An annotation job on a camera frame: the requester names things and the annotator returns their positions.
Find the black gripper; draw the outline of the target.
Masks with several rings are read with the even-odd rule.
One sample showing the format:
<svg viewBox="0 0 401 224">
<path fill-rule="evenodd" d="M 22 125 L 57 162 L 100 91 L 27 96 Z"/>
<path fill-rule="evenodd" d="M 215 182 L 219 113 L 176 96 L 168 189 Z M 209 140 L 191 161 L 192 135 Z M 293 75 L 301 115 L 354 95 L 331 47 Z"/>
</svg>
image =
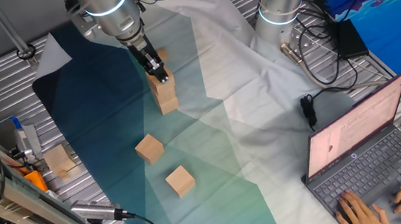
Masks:
<svg viewBox="0 0 401 224">
<path fill-rule="evenodd" d="M 149 39 L 129 41 L 126 47 L 149 75 L 161 83 L 168 81 L 169 75 L 165 70 L 164 62 L 160 60 Z"/>
</svg>

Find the person's left hand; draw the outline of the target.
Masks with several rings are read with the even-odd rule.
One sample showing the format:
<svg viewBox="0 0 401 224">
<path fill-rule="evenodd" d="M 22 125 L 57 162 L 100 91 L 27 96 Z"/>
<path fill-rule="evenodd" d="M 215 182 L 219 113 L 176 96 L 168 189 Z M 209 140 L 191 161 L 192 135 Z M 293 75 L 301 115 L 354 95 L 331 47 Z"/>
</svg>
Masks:
<svg viewBox="0 0 401 224">
<path fill-rule="evenodd" d="M 386 212 L 372 205 L 372 210 L 352 191 L 345 191 L 339 198 L 339 205 L 343 213 L 336 212 L 336 219 L 340 224 L 390 224 Z"/>
</svg>

